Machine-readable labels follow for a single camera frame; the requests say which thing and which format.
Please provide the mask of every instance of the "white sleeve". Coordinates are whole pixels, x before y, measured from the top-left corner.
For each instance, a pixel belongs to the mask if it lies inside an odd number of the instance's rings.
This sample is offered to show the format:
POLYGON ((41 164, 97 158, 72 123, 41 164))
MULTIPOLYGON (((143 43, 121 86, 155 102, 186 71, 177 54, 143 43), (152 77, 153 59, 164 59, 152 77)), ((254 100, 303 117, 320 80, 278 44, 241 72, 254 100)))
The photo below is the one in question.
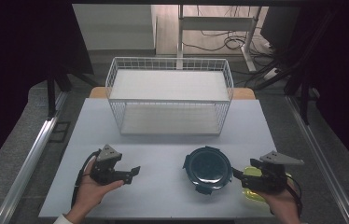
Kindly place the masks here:
POLYGON ((53 224, 73 224, 69 222, 63 215, 60 215, 53 224))

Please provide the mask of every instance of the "white wire basket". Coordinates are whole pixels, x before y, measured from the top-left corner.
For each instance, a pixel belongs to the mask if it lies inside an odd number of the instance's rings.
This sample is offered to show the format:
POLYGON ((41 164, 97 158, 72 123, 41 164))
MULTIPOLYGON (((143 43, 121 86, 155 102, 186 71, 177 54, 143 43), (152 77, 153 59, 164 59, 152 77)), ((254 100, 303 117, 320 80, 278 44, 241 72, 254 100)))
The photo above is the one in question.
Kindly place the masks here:
POLYGON ((219 135, 233 95, 224 59, 115 58, 105 88, 121 134, 219 135))

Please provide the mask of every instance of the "human hand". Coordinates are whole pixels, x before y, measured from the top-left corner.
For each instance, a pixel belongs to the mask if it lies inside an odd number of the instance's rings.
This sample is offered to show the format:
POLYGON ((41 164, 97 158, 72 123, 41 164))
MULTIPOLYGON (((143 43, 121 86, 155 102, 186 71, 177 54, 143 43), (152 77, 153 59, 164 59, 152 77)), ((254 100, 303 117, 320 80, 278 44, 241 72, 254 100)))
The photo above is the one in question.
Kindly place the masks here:
POLYGON ((101 186, 90 177, 93 163, 96 159, 91 160, 85 168, 79 185, 76 202, 70 212, 65 216, 72 223, 80 223, 84 217, 98 205, 103 197, 111 190, 121 187, 122 180, 115 181, 111 184, 101 186))
POLYGON ((296 202, 287 189, 279 194, 268 194, 260 191, 253 192, 264 198, 265 202, 270 206, 271 211, 283 224, 300 223, 296 202))

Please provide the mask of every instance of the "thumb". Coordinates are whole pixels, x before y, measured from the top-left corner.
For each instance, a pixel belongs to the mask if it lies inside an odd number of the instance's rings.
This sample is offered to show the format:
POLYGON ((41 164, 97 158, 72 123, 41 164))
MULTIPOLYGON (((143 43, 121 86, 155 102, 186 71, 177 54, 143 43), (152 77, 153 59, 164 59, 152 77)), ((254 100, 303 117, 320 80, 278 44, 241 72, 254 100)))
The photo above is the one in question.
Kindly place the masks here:
POLYGON ((121 187, 122 185, 124 185, 124 181, 118 180, 118 181, 115 181, 111 184, 101 186, 100 189, 101 189, 103 194, 106 194, 107 192, 109 192, 113 189, 117 189, 117 188, 121 187))

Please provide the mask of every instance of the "person's left hand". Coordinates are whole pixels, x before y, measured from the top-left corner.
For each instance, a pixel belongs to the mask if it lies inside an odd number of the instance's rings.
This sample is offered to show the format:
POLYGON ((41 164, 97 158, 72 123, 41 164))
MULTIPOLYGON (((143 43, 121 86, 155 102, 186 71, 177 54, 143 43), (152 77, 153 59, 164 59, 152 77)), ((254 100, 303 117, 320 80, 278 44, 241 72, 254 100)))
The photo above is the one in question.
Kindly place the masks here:
POLYGON ((65 216, 72 223, 81 222, 84 217, 98 205, 107 192, 121 187, 122 180, 115 181, 111 184, 101 186, 90 177, 91 169, 96 158, 91 160, 85 168, 81 184, 78 189, 76 202, 70 212, 65 216))

